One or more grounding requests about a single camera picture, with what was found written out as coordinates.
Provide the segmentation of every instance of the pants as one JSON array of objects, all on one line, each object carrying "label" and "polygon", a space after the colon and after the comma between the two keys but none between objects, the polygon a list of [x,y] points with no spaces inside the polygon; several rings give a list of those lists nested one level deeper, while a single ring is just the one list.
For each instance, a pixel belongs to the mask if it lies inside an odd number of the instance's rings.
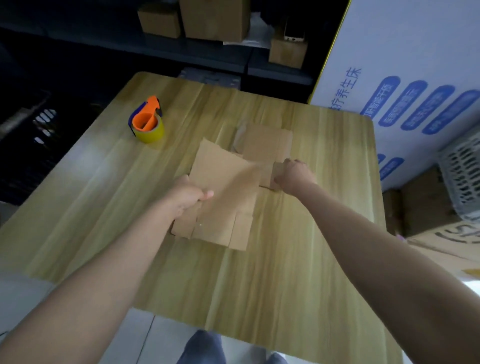
[{"label": "pants", "polygon": [[[188,340],[177,364],[226,364],[220,335],[198,330]],[[277,353],[273,353],[265,364],[287,364]]]}]

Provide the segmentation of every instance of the blue banner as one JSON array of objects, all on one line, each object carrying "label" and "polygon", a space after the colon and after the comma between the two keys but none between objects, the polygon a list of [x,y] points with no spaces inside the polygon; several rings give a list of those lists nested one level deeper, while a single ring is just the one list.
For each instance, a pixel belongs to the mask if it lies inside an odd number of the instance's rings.
[{"label": "blue banner", "polygon": [[387,178],[394,170],[400,167],[403,162],[405,162],[405,160],[400,157],[394,157],[389,160],[380,170],[380,180],[383,181]]},{"label": "blue banner", "polygon": [[448,105],[438,116],[433,119],[421,132],[427,135],[437,134],[453,119],[468,109],[480,97],[479,90],[465,91],[454,102]]},{"label": "blue banner", "polygon": [[415,102],[415,100],[427,88],[428,83],[422,80],[413,81],[400,94],[392,106],[378,122],[383,127],[392,126],[403,115],[405,111]]},{"label": "blue banner", "polygon": [[388,76],[384,78],[378,85],[370,100],[365,104],[360,115],[370,116],[373,119],[399,84],[400,77],[398,76]]},{"label": "blue banner", "polygon": [[455,87],[451,85],[443,85],[436,88],[408,119],[404,121],[400,128],[402,130],[417,129],[454,91]]}]

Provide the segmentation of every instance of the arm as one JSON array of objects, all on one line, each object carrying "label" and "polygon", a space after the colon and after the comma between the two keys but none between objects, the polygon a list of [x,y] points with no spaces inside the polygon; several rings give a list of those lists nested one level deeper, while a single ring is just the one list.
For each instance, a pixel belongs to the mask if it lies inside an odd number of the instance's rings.
[{"label": "arm", "polygon": [[305,163],[287,159],[275,181],[312,214],[350,282],[414,363],[480,363],[475,293],[330,197]]},{"label": "arm", "polygon": [[0,363],[98,363],[172,221],[213,196],[177,180],[117,240],[70,275],[7,336]]}]

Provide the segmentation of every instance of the wood grain surface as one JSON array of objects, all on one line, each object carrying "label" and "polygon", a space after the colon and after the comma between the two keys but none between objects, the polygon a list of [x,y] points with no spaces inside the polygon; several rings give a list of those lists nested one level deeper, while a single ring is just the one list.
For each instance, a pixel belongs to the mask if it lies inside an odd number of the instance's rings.
[{"label": "wood grain surface", "polygon": [[[127,119],[150,95],[160,100],[165,137],[144,145]],[[138,73],[2,227],[2,263],[60,282],[189,172],[202,138],[230,148],[246,122],[292,130],[292,156],[308,163],[323,188],[384,227],[368,118]],[[400,348],[307,210],[291,196],[259,189],[246,252],[168,235],[135,307],[316,363],[401,363]]]}]

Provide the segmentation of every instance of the hand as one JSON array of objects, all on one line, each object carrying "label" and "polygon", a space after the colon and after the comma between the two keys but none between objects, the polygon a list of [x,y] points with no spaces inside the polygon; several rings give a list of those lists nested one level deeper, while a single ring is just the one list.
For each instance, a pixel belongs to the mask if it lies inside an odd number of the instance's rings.
[{"label": "hand", "polygon": [[283,173],[274,178],[276,184],[286,194],[295,196],[302,184],[315,183],[317,180],[313,172],[302,161],[285,159],[283,162]]},{"label": "hand", "polygon": [[164,199],[171,204],[174,218],[179,218],[189,207],[197,201],[204,201],[213,196],[213,191],[203,192],[190,182],[188,175],[179,177],[173,187],[167,192]]}]

